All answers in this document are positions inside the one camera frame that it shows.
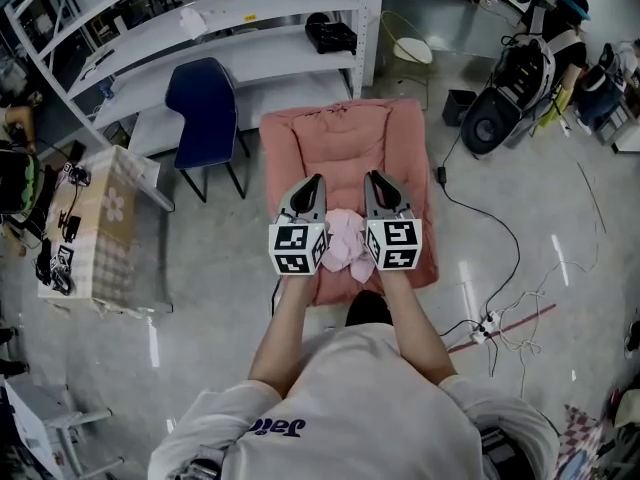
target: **small table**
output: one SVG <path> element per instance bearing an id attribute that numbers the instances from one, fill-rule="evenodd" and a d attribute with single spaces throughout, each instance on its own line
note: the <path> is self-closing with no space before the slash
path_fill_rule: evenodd
<path id="1" fill-rule="evenodd" d="M 88 187 L 72 185 L 63 173 L 47 218 L 51 254 L 63 247 L 70 255 L 73 289 L 68 296 L 38 283 L 38 297 L 55 308 L 128 312 L 140 316 L 140 308 L 171 312 L 170 304 L 133 304 L 130 297 L 132 265 L 129 250 L 137 188 L 141 188 L 165 210 L 174 208 L 155 189 L 159 165 L 114 146 L 80 162 L 91 175 Z M 58 227 L 61 212 L 80 217 L 77 235 L 65 242 Z"/>

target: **pink cushion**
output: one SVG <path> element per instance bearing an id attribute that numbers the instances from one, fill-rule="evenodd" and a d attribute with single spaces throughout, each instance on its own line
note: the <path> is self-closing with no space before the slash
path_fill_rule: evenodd
<path id="1" fill-rule="evenodd" d="M 407 187 L 422 218 L 423 247 L 408 275 L 414 288 L 438 279 L 433 219 L 429 206 L 429 161 L 424 119 L 415 100 L 355 100 L 324 108 L 295 108 L 267 114 L 260 123 L 265 149 L 267 199 L 272 215 L 284 193 L 320 173 L 327 183 L 327 210 L 349 208 L 364 216 L 364 175 L 378 169 Z M 366 284 L 349 269 L 320 267 L 314 304 L 350 302 L 363 289 L 382 292 L 377 272 Z"/>

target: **chair leg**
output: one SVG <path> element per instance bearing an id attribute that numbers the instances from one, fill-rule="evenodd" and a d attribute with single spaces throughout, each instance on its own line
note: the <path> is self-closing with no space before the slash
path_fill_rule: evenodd
<path id="1" fill-rule="evenodd" d="M 244 155 L 247 158 L 251 158 L 251 153 L 249 153 L 249 148 L 247 147 L 247 144 L 244 142 L 244 139 L 242 138 L 242 133 L 240 133 L 240 128 L 238 128 L 236 135 L 238 136 L 238 140 L 240 141 L 240 145 L 242 146 L 242 149 L 244 149 Z"/>
<path id="2" fill-rule="evenodd" d="M 193 180 L 191 179 L 191 177 L 187 174 L 187 172 L 184 169 L 178 169 L 180 171 L 180 174 L 182 174 L 182 176 L 184 177 L 185 180 L 187 180 L 187 183 L 189 184 L 189 186 L 193 189 L 193 191 L 198 195 L 198 197 L 200 198 L 200 200 L 203 203 L 207 202 L 207 196 L 205 196 L 202 192 L 200 192 L 200 189 L 198 189 L 198 187 L 196 187 L 196 184 L 193 182 Z"/>
<path id="3" fill-rule="evenodd" d="M 231 168 L 231 164 L 227 162 L 226 164 L 224 164 L 224 166 L 227 168 L 227 171 L 229 171 L 229 176 L 231 176 L 231 179 L 233 180 L 233 184 L 236 186 L 236 190 L 240 194 L 240 197 L 244 199 L 245 198 L 244 191 L 242 190 L 240 183 L 238 183 L 238 178 L 236 178 L 236 174 L 233 172 L 233 169 Z"/>
<path id="4" fill-rule="evenodd" d="M 105 418 L 110 418 L 111 416 L 113 416 L 113 413 L 109 409 L 105 409 L 104 411 L 88 412 L 74 419 L 71 423 L 71 426 L 77 427 L 78 425 L 84 425 L 85 423 L 91 423 L 92 421 L 103 420 Z"/>
<path id="5" fill-rule="evenodd" d="M 99 468 L 92 469 L 91 471 L 87 471 L 86 473 L 83 473 L 82 475 L 80 475 L 78 478 L 80 480 L 87 480 L 89 478 L 93 478 L 94 476 L 98 476 L 102 473 L 106 473 L 110 469 L 113 469 L 116 466 L 119 466 L 120 464 L 124 464 L 124 459 L 122 457 L 118 457 L 117 459 L 114 459 L 111 462 L 108 462 L 104 466 L 100 466 Z"/>

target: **navy plastic chair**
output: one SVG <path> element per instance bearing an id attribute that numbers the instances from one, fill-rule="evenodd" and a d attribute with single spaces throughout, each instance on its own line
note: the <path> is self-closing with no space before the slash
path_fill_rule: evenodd
<path id="1" fill-rule="evenodd" d="M 229 163 L 236 136 L 247 158 L 251 155 L 240 135 L 233 85 L 224 67 L 213 58 L 178 66 L 171 75 L 164 101 L 185 119 L 174 165 L 202 202 L 207 202 L 206 194 L 200 192 L 186 169 L 218 164 L 225 165 L 244 199 L 245 193 Z"/>

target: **tablecloth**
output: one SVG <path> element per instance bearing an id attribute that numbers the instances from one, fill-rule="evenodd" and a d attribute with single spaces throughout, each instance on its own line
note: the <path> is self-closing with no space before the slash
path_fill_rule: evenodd
<path id="1" fill-rule="evenodd" d="M 79 163 L 91 175 L 88 187 L 76 187 L 66 175 L 60 174 L 49 209 L 47 237 L 51 240 L 52 255 L 58 253 L 60 246 L 73 251 L 73 290 L 64 296 L 39 282 L 39 297 L 57 308 L 131 311 L 127 304 L 136 180 L 148 161 L 114 146 Z M 72 204 L 71 214 L 81 220 L 76 238 L 66 243 L 58 223 L 61 212 L 67 213 Z"/>

